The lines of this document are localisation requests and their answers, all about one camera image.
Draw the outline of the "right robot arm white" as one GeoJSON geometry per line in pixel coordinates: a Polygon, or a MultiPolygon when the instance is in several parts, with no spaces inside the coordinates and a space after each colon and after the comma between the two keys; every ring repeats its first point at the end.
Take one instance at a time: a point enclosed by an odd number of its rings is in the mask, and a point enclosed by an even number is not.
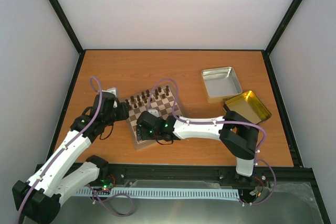
{"type": "Polygon", "coordinates": [[[261,143],[259,133],[266,131],[251,123],[235,111],[225,116],[209,119],[190,119],[170,115],[166,119],[155,109],[144,111],[136,121],[136,136],[140,140],[164,140],[173,143],[188,138],[204,138],[222,142],[236,157],[236,173],[240,176],[253,175],[256,154],[261,143]]]}

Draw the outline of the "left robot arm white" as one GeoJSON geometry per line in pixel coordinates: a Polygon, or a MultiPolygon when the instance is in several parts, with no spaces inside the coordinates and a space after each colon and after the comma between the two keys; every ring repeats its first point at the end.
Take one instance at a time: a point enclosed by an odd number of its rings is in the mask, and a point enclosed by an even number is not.
{"type": "Polygon", "coordinates": [[[119,102],[115,88],[98,94],[93,106],[74,120],[64,141],[48,161],[26,182],[19,180],[12,187],[19,213],[35,223],[51,223],[61,206],[81,187],[93,181],[106,182],[108,162],[96,155],[87,158],[74,172],[67,174],[67,171],[106,127],[128,117],[128,106],[119,102]]]}

